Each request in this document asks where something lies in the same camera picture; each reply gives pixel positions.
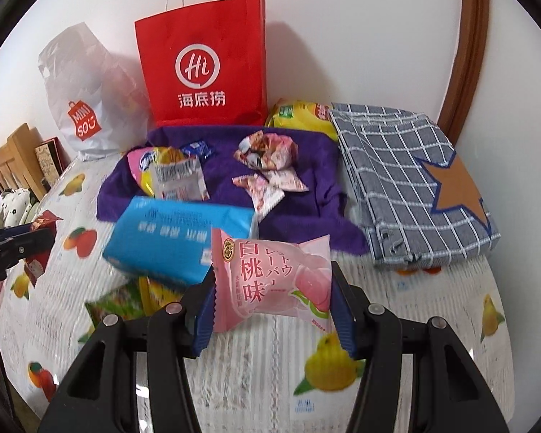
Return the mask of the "red snack packet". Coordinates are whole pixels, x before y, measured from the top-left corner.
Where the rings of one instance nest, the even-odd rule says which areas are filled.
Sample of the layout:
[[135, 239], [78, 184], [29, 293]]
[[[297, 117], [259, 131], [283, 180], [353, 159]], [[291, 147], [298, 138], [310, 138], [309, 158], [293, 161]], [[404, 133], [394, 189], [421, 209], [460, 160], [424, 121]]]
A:
[[24, 271], [32, 286], [45, 273], [56, 238], [56, 224], [61, 218], [50, 210], [42, 212], [30, 225], [32, 252], [24, 259]]

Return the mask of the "green snack packet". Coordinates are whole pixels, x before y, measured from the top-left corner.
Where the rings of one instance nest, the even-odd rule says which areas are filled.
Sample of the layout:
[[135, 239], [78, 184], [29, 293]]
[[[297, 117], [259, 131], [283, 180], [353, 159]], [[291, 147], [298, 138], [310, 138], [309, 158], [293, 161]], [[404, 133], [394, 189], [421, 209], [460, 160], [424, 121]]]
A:
[[94, 325], [100, 324], [106, 316], [112, 314], [124, 321], [145, 317], [140, 290], [134, 280], [114, 288], [95, 301], [85, 301], [85, 309]]

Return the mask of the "pink yellow snack bag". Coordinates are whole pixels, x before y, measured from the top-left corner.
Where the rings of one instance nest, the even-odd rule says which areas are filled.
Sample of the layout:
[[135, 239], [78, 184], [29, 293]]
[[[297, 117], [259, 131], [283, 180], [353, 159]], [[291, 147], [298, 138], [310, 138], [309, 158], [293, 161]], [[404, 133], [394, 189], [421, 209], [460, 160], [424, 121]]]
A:
[[146, 146], [127, 153], [129, 171], [148, 197], [154, 196], [152, 171], [155, 166], [177, 163], [185, 159], [186, 155], [172, 146]]

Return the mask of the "blue tissue pack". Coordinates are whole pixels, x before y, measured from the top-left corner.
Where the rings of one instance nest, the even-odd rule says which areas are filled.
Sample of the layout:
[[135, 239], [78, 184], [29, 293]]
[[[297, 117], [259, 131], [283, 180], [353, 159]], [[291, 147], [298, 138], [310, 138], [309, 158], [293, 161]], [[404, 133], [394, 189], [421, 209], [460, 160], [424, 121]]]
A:
[[240, 239], [258, 233], [251, 208], [135, 197], [116, 222], [102, 256], [128, 275], [192, 287], [202, 283], [211, 266], [214, 228]]

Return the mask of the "pink peach cake packet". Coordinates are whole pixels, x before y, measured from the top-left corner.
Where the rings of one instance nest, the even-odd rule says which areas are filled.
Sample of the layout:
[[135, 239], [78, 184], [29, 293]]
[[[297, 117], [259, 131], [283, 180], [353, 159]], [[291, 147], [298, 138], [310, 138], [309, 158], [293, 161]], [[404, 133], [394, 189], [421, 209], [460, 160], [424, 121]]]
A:
[[235, 239], [212, 230], [217, 332], [231, 331], [254, 314], [298, 318], [331, 331], [330, 237], [301, 244]]

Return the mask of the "blue snack packet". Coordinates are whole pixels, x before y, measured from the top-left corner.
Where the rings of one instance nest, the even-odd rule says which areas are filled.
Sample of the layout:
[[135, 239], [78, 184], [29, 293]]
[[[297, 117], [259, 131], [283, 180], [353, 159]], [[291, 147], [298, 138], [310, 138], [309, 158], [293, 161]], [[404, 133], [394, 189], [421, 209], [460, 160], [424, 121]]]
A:
[[197, 141], [180, 147], [180, 150], [188, 157], [197, 157], [200, 161], [206, 161], [214, 155], [214, 149], [205, 141]]

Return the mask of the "Lotso bear candy packet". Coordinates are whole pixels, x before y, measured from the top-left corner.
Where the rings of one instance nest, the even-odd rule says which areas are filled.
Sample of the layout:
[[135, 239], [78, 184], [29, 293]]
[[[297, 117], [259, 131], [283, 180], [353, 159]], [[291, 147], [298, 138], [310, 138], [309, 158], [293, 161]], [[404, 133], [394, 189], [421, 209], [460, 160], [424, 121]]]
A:
[[272, 186], [265, 177], [259, 174], [235, 177], [232, 183], [249, 194], [259, 222], [263, 221], [285, 197], [283, 190]]

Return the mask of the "small pink candy packet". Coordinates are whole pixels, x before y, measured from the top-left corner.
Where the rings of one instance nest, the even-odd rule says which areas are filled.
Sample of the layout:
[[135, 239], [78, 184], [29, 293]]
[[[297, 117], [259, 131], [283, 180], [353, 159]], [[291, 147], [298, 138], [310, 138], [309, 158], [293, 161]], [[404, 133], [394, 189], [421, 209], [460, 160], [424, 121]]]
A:
[[276, 187], [279, 190], [292, 193], [305, 193], [309, 190], [299, 179], [292, 167], [280, 170], [268, 170], [264, 171], [263, 174], [265, 179], [267, 179], [273, 187]]

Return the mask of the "yellow triangular snack packet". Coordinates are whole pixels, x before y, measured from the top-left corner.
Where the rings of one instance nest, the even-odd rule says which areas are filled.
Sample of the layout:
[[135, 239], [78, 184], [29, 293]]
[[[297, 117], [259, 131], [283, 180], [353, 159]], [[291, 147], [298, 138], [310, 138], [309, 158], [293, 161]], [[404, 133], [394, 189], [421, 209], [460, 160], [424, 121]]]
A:
[[165, 287], [149, 277], [139, 277], [137, 284], [140, 290], [142, 310], [146, 316], [152, 316], [170, 303], [180, 302], [184, 295], [182, 291]]

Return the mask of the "white clear snack packet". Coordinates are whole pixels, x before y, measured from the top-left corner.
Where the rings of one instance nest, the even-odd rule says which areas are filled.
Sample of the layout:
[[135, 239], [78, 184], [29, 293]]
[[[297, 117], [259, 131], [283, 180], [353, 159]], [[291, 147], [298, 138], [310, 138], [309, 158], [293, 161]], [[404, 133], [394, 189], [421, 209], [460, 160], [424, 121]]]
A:
[[210, 198], [197, 157], [176, 163], [154, 164], [150, 171], [154, 197], [159, 200], [205, 201]]

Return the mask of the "pink wrapper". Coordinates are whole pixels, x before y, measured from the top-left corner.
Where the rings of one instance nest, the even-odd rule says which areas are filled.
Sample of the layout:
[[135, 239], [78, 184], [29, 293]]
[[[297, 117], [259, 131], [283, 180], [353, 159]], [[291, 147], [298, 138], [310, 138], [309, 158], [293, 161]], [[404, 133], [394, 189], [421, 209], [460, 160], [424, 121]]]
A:
[[278, 171], [296, 162], [298, 146], [289, 136], [260, 130], [244, 138], [233, 157], [253, 170]]

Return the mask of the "white floral pillow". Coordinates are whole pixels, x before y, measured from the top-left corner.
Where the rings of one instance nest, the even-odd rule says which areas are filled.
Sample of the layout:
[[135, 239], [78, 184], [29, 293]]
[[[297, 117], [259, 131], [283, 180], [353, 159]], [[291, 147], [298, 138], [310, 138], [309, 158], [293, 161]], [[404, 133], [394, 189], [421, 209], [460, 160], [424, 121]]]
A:
[[30, 223], [36, 216], [39, 200], [28, 189], [5, 191], [0, 195], [0, 228]]

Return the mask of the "wooden bed headboard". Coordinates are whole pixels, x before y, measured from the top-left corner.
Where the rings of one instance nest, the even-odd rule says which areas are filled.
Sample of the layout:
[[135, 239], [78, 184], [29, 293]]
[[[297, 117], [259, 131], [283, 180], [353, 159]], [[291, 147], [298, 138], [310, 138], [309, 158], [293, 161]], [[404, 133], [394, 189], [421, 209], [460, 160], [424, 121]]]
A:
[[30, 128], [27, 123], [8, 136], [0, 147], [0, 192], [27, 189], [37, 200], [47, 194], [43, 185], [44, 173], [35, 152], [40, 143], [37, 129]]

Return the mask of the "brown patterned book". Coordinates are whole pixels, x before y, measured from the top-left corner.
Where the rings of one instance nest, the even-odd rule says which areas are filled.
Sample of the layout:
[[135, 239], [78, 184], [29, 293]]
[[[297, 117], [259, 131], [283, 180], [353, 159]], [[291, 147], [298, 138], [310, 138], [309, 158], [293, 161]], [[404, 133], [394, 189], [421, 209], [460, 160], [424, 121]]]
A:
[[54, 187], [65, 171], [68, 161], [57, 137], [43, 140], [35, 147], [41, 172], [50, 188]]

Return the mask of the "white Miniso plastic bag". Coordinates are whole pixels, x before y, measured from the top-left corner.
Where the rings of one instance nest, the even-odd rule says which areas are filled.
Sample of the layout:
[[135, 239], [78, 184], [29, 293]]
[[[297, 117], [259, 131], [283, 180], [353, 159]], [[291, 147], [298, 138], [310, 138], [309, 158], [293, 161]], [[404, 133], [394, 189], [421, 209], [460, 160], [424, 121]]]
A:
[[38, 69], [53, 120], [78, 158], [125, 153], [144, 142], [147, 97], [85, 23], [49, 41]]

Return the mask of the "grey checked folded blanket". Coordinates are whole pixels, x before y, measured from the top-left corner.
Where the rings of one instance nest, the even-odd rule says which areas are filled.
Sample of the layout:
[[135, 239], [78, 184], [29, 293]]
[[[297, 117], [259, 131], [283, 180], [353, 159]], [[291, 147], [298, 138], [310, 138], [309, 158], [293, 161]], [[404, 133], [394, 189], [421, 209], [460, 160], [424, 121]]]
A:
[[378, 265], [444, 267], [496, 247], [500, 232], [482, 193], [426, 114], [334, 104], [329, 118]]

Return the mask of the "red Haidilao paper bag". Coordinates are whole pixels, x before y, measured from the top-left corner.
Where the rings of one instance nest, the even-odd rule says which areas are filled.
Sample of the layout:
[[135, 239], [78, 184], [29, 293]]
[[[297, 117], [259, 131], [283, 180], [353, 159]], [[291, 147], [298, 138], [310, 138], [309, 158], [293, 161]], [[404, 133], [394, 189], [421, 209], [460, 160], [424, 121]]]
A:
[[156, 126], [265, 122], [265, 0], [181, 5], [135, 31]]

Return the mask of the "yellow chips bag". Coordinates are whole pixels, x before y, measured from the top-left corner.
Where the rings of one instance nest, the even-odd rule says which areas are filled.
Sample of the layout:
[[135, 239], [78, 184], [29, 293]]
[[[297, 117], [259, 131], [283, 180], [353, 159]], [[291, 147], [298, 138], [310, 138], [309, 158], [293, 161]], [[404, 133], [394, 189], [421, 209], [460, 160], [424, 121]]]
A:
[[269, 111], [265, 126], [322, 133], [337, 142], [330, 110], [331, 106], [326, 104], [279, 99]]

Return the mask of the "brown wooden door frame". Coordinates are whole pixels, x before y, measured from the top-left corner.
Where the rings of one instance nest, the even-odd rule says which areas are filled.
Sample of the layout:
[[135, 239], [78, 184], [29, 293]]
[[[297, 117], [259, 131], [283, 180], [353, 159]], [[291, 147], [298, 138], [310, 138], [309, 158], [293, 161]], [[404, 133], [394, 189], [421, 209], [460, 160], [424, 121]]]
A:
[[455, 145], [473, 103], [489, 31], [489, 0], [461, 0], [459, 36], [438, 126]]

